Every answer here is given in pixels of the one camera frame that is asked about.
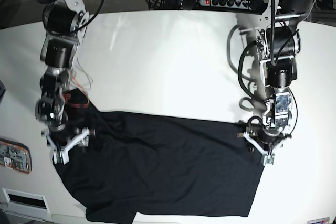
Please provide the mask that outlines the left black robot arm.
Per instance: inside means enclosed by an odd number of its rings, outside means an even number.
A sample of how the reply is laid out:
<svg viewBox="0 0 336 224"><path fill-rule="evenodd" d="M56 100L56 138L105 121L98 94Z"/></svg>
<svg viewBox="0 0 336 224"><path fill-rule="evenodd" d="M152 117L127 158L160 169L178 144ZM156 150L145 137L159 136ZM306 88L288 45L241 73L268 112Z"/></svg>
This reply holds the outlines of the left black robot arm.
<svg viewBox="0 0 336 224"><path fill-rule="evenodd" d="M255 41L243 50L238 63L240 87L264 110L245 124L243 137L252 151L261 154L261 164L273 164L275 150L292 137L298 113L290 85L297 79L296 55L301 51L298 24L311 13L317 0L269 0L260 18ZM256 97L243 83L243 64L250 49L256 49L260 82L265 98Z"/></svg>

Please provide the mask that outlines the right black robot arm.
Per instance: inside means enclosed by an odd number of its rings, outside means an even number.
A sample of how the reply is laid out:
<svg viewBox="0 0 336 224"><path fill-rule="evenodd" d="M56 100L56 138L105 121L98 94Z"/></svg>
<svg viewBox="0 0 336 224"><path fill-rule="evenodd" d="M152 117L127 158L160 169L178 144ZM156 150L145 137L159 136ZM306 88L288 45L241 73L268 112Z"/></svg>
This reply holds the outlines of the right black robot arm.
<svg viewBox="0 0 336 224"><path fill-rule="evenodd" d="M40 79L41 97L36 102L38 121L48 127L45 138L53 151L54 163L69 162L69 151L76 145L87 146L89 130L71 130L66 97L70 72L89 23L83 0L36 0L44 4L42 23L46 37L40 60L47 69Z"/></svg>

